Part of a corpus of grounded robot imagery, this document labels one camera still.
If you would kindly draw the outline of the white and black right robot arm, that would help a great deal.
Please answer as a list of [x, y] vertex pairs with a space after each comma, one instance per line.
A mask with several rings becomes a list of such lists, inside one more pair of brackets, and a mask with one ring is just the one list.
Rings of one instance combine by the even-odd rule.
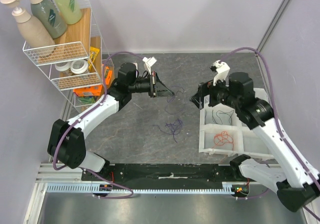
[[291, 212], [320, 196], [320, 172], [284, 134], [272, 106], [256, 97], [254, 82], [246, 72], [232, 73], [228, 81], [200, 83], [190, 101], [203, 109], [205, 97], [209, 97], [210, 107], [222, 104], [234, 109], [239, 120], [260, 138], [280, 165], [280, 169], [269, 168], [242, 154], [230, 161], [229, 175], [233, 180], [247, 178], [262, 184]]

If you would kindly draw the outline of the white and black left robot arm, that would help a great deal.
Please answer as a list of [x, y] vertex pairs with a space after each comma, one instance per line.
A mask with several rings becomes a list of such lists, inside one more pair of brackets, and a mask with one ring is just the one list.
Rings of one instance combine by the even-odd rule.
[[58, 171], [57, 162], [60, 161], [70, 169], [91, 170], [99, 181], [106, 180], [110, 175], [110, 162], [88, 151], [85, 140], [100, 123], [128, 104], [135, 93], [147, 93], [151, 98], [172, 97], [175, 94], [155, 71], [141, 77], [133, 63], [122, 64], [117, 78], [96, 103], [76, 117], [67, 121], [58, 119], [53, 123], [47, 148], [48, 154], [53, 157], [53, 168]]

